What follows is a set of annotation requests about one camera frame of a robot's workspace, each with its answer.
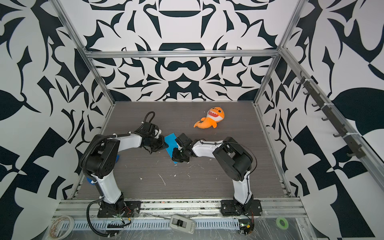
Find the blue square paper sheet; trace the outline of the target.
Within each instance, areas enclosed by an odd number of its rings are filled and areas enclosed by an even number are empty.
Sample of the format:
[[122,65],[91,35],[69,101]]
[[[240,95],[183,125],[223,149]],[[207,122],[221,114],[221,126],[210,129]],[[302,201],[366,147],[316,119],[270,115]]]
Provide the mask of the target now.
[[176,142],[176,135],[174,133],[168,135],[165,137],[165,143],[168,145],[166,151],[169,154],[170,158],[173,157],[173,150],[174,148],[179,148],[177,142]]

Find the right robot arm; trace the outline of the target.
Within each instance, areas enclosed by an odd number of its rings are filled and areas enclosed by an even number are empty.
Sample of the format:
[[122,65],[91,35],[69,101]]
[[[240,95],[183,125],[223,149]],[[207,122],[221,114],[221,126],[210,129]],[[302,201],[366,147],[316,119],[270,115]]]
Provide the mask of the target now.
[[243,209],[248,209],[253,202],[250,185],[252,163],[254,158],[243,145],[232,137],[222,141],[209,142],[203,139],[191,140],[185,134],[174,140],[168,139],[170,155],[173,162],[188,163],[191,158],[214,158],[230,177],[234,185],[234,202]]

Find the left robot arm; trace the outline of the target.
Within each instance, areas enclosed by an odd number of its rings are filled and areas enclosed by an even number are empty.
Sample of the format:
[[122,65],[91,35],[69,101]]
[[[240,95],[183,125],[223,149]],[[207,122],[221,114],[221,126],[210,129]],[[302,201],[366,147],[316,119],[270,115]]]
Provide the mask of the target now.
[[140,127],[127,134],[96,135],[81,157],[81,168],[101,195],[101,203],[120,211],[125,207],[124,195],[114,177],[119,152],[141,148],[150,154],[168,148],[160,128],[152,123],[155,112],[148,112]]

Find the orange shark plush toy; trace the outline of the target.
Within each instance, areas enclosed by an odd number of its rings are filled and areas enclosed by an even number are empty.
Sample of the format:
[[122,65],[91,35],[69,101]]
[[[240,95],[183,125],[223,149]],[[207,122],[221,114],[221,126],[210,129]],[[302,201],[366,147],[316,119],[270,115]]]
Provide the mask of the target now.
[[212,127],[215,129],[224,118],[224,110],[220,107],[213,107],[208,110],[206,117],[201,118],[194,124],[194,128],[209,129]]

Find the blue round cloth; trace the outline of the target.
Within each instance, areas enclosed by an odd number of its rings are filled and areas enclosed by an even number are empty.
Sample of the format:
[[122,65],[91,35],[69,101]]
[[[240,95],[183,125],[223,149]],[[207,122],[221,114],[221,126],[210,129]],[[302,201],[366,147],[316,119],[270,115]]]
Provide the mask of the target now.
[[[120,156],[117,155],[117,158],[116,158],[115,163],[117,163],[117,162],[119,161],[119,158],[120,158]],[[86,180],[87,180],[91,185],[94,185],[94,184],[95,184],[90,178],[86,178]]]

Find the small black electronics board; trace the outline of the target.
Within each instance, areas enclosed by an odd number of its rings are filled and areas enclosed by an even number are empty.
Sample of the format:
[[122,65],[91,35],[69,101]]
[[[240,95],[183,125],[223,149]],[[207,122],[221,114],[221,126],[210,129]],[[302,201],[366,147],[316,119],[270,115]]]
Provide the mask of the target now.
[[239,233],[242,235],[250,235],[254,226],[254,223],[249,219],[239,219]]

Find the green tape roll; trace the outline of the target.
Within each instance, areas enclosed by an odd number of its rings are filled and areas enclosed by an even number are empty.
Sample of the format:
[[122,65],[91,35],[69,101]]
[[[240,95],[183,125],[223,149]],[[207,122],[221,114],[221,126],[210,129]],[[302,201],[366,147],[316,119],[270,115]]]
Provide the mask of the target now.
[[289,228],[289,222],[284,217],[277,217],[276,218],[276,225],[281,230],[287,230]]

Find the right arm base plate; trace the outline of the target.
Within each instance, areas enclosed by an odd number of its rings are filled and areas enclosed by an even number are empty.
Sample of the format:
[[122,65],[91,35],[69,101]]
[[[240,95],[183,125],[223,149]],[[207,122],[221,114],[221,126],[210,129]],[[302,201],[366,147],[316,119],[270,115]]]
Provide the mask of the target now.
[[221,209],[220,212],[223,216],[240,216],[245,215],[250,217],[261,216],[263,211],[260,200],[251,199],[245,205],[242,205],[240,202],[233,200],[221,200]]

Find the grey switch box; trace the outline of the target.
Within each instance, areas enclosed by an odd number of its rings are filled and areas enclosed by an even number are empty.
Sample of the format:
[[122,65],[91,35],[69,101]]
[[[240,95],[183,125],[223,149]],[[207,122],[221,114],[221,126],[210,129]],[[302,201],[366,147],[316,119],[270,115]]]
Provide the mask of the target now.
[[196,228],[196,222],[183,216],[172,215],[170,228],[175,231],[193,234]]

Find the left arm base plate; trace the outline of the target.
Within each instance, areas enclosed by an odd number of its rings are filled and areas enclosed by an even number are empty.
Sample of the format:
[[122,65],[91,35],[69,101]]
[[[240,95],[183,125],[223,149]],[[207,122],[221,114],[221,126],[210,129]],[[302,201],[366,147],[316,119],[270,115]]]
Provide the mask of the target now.
[[115,204],[102,202],[98,212],[98,218],[112,218],[118,215],[123,218],[130,218],[141,210],[141,201],[118,201]]

